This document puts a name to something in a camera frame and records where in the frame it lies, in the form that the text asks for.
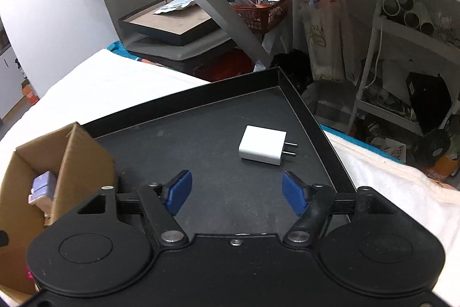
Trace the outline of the purple cube toy figure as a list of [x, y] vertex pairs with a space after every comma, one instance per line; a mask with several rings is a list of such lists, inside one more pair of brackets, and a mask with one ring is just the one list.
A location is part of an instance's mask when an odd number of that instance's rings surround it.
[[51, 215], [57, 178], [51, 171], [37, 176], [31, 186], [28, 204], [39, 208], [46, 218]]

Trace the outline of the pink bear figurine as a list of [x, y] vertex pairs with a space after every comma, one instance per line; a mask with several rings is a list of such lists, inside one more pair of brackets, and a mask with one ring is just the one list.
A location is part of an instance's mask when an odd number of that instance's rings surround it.
[[27, 278], [28, 278], [29, 280], [31, 280], [31, 281], [34, 280], [34, 277], [33, 277], [33, 275], [31, 274], [31, 271], [30, 271], [30, 269], [29, 269], [28, 267], [26, 268], [26, 276], [27, 276]]

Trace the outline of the white power adapter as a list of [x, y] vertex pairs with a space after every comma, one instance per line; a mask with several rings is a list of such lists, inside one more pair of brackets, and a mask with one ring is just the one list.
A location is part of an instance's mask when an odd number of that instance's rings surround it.
[[283, 156], [296, 156], [295, 152], [285, 150], [285, 146], [297, 147], [296, 143], [287, 143], [286, 136], [286, 131], [248, 125], [239, 144], [239, 156], [248, 161], [280, 166]]

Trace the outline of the brown cardboard box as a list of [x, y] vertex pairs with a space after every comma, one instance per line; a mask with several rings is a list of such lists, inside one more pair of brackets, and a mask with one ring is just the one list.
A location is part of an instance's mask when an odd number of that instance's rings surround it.
[[31, 241], [102, 186], [116, 184], [112, 156], [77, 123], [18, 146], [1, 181], [1, 291], [19, 303], [30, 298]]

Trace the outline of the black rectangular tray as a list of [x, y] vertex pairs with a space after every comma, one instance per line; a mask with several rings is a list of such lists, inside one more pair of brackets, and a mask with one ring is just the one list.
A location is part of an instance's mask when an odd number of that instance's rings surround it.
[[[279, 165], [247, 161], [247, 126], [284, 131], [291, 153]], [[119, 191], [166, 183], [190, 171], [193, 189], [177, 221], [190, 234], [282, 233], [296, 216], [281, 191], [292, 171], [337, 192], [355, 187], [316, 119], [278, 68], [183, 90], [88, 122], [115, 160]]]

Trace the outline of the white towel cloth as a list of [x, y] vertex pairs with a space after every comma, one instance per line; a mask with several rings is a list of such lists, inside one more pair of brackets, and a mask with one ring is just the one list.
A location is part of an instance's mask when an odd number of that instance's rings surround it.
[[[135, 104], [201, 86], [204, 80], [102, 49], [55, 83], [1, 137], [1, 170], [15, 149], [75, 121], [81, 125]], [[357, 187], [370, 186], [438, 237], [446, 262], [434, 292], [459, 305], [459, 191], [422, 172], [326, 133]]]

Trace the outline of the beige tote bag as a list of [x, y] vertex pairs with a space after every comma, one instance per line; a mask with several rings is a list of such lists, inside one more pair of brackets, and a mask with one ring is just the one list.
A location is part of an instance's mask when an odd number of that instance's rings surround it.
[[313, 79], [357, 84], [360, 63], [346, 0], [306, 0], [300, 15]]

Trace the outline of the orange carton box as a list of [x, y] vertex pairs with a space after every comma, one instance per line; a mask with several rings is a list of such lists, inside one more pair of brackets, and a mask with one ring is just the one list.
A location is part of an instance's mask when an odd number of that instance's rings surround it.
[[39, 97], [36, 95], [28, 79], [24, 79], [21, 83], [21, 91], [31, 105], [35, 105], [39, 101]]

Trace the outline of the red plastic basket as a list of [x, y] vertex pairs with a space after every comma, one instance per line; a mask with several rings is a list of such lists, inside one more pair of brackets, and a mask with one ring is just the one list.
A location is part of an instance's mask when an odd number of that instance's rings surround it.
[[279, 0], [272, 5], [232, 5], [254, 34], [266, 34], [273, 30], [288, 14], [291, 0]]

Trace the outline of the white metal shelf rack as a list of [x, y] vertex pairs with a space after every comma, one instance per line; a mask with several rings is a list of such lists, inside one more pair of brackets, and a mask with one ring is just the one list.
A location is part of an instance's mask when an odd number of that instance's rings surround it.
[[401, 13], [386, 16], [382, 9], [385, 1], [377, 0], [373, 11], [363, 73], [346, 132], [351, 132], [356, 115], [361, 110], [420, 136], [423, 134], [422, 129], [414, 121], [363, 100], [364, 91], [372, 86], [368, 76], [370, 73], [376, 73], [378, 68], [382, 68], [384, 89], [389, 89], [393, 95], [409, 104], [409, 92], [406, 86], [409, 73], [436, 76], [436, 69], [444, 65], [451, 65], [457, 72], [459, 49], [453, 44], [401, 24]]

